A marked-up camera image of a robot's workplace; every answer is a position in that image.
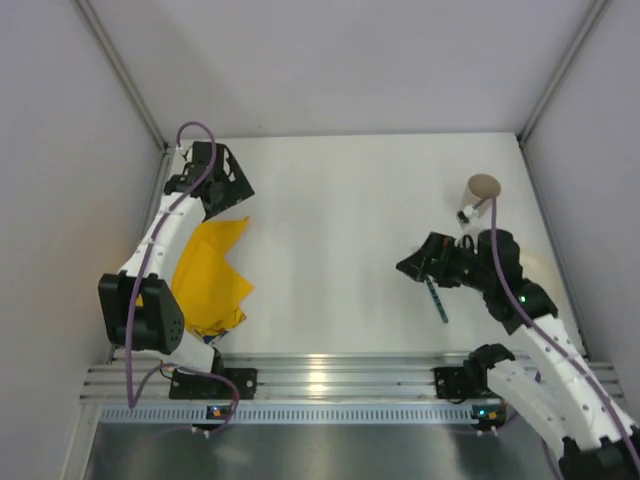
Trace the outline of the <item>yellow cartoon placemat cloth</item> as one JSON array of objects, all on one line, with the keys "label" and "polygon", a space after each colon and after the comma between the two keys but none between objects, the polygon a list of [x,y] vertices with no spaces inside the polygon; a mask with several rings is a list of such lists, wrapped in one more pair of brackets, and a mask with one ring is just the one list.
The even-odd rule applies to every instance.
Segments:
[{"label": "yellow cartoon placemat cloth", "polygon": [[159,211],[121,269],[135,277],[144,255],[149,254],[143,276],[157,273],[167,282],[185,329],[209,343],[246,319],[240,304],[253,286],[225,255],[240,239],[249,219],[203,222],[201,217],[198,209]]}]

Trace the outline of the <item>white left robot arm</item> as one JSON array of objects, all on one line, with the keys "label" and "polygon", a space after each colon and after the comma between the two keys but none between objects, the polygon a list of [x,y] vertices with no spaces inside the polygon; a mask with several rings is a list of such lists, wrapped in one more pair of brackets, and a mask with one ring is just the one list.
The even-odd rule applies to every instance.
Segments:
[{"label": "white left robot arm", "polygon": [[192,143],[183,170],[165,183],[159,209],[132,256],[117,273],[99,280],[112,345],[175,366],[215,370],[216,349],[187,330],[186,309],[178,301],[178,267],[198,227],[253,195],[227,145]]}]

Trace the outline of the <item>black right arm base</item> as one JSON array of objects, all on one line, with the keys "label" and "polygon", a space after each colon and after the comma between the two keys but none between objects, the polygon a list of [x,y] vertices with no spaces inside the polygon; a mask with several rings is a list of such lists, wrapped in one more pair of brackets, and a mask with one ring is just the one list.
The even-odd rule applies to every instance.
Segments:
[{"label": "black right arm base", "polygon": [[445,366],[433,369],[436,396],[439,399],[459,402],[473,399],[496,398],[487,387],[481,374],[462,366]]}]

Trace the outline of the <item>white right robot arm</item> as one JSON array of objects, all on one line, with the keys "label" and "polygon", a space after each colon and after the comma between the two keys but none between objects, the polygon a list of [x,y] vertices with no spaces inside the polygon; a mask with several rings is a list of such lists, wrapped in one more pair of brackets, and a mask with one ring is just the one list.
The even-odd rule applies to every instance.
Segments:
[{"label": "white right robot arm", "polygon": [[415,282],[468,287],[525,352],[530,377],[503,345],[486,344],[464,362],[474,390],[510,404],[555,455],[564,479],[636,479],[639,425],[606,392],[574,346],[544,288],[526,278],[520,247],[502,229],[472,241],[436,232],[396,268]]}]

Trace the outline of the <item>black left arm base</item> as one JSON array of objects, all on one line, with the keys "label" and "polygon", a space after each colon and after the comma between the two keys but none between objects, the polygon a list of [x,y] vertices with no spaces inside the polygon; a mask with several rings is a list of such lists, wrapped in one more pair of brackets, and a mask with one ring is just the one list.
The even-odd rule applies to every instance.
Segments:
[{"label": "black left arm base", "polygon": [[[254,398],[258,384],[257,369],[225,368],[222,376],[236,386],[240,400]],[[171,400],[230,400],[233,399],[233,390],[220,380],[175,371],[172,374],[169,398]]]}]

